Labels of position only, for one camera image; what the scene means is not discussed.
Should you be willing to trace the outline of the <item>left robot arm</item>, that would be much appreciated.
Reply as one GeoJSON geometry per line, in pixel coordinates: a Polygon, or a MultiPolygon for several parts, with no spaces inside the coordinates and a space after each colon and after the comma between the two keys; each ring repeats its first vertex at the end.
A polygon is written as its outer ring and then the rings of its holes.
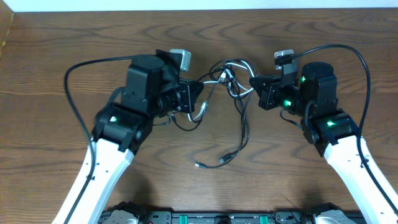
{"type": "Polygon", "coordinates": [[[112,92],[91,132],[64,86],[88,147],[54,223],[97,223],[116,183],[152,132],[154,118],[193,112],[204,84],[180,77],[188,71],[191,57],[184,49],[125,56],[130,61],[126,84],[112,92]]]}

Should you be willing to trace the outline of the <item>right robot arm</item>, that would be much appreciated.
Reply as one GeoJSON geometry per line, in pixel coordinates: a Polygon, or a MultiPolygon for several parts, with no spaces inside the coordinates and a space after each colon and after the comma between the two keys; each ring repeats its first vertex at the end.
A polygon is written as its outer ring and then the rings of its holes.
{"type": "Polygon", "coordinates": [[[338,108],[337,78],[325,62],[281,76],[256,76],[250,85],[265,110],[281,107],[301,118],[305,139],[344,182],[367,223],[397,223],[397,193],[375,163],[352,117],[338,108]]]}

